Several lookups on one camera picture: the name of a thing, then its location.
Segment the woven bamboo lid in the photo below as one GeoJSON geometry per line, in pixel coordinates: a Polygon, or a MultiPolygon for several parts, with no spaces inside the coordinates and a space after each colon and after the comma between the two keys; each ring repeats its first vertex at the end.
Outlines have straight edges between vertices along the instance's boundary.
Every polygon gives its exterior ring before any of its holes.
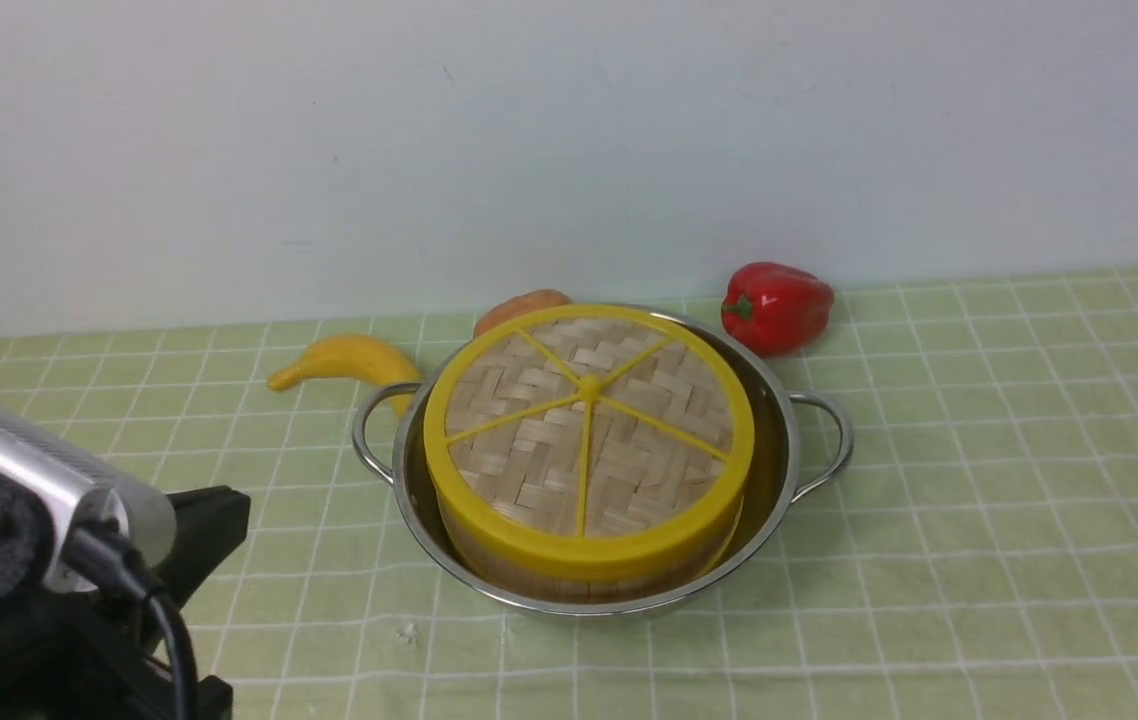
{"type": "Polygon", "coordinates": [[[459,351],[423,438],[442,500],[477,541],[604,580],[679,560],[735,514],[754,432],[707,342],[643,311],[566,305],[459,351]]]}

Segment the yellow banana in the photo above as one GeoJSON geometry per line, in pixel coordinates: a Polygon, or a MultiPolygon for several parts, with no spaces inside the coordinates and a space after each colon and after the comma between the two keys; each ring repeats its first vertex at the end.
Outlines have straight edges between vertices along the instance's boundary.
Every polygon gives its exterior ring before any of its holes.
{"type": "MultiPolygon", "coordinates": [[[[366,334],[335,334],[310,344],[298,359],[267,378],[267,389],[282,392],[313,378],[351,378],[381,387],[421,381],[422,374],[390,342],[366,334]]],[[[410,398],[391,397],[396,415],[404,416],[410,398]]]]}

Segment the black cable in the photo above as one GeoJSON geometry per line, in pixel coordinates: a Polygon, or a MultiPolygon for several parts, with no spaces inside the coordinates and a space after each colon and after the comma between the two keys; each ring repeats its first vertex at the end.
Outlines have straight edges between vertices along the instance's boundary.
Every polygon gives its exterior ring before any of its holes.
{"type": "Polygon", "coordinates": [[[156,619],[165,638],[173,684],[173,717],[197,720],[197,685],[191,635],[165,584],[147,566],[143,556],[127,539],[101,523],[84,523],[72,530],[61,560],[104,591],[124,594],[156,619]]]}
{"type": "Polygon", "coordinates": [[[157,628],[165,637],[165,652],[168,653],[170,673],[173,676],[173,717],[176,720],[195,720],[197,714],[197,685],[199,676],[195,671],[195,651],[191,649],[191,635],[185,631],[185,623],[179,614],[178,606],[165,593],[154,594],[147,601],[147,607],[156,618],[157,628]]]}

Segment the grid pattern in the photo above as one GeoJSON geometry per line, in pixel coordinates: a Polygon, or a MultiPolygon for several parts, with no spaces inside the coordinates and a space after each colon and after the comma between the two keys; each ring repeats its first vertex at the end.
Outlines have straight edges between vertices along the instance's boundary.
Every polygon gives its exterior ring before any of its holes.
{"type": "MultiPolygon", "coordinates": [[[[716,324],[719,303],[655,304],[716,324]]],[[[840,293],[774,366],[853,464],[652,623],[501,612],[417,547],[346,445],[368,389],[267,374],[373,332],[431,369],[469,313],[0,340],[0,402],[166,491],[253,497],[185,610],[237,715],[1138,717],[1138,268],[840,293]]],[[[834,450],[799,411],[807,471],[834,450]]],[[[376,414],[374,448],[394,417],[376,414]]]]}

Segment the black mount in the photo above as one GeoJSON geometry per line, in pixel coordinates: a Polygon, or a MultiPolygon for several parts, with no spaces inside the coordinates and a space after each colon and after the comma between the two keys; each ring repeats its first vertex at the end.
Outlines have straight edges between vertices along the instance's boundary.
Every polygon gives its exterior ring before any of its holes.
{"type": "MultiPolygon", "coordinates": [[[[173,551],[156,574],[182,607],[249,529],[249,497],[226,487],[173,493],[173,551]]],[[[173,689],[152,659],[156,624],[117,598],[22,588],[0,599],[0,720],[171,720],[173,689]]],[[[230,720],[231,685],[199,684],[200,720],[230,720]]]]}

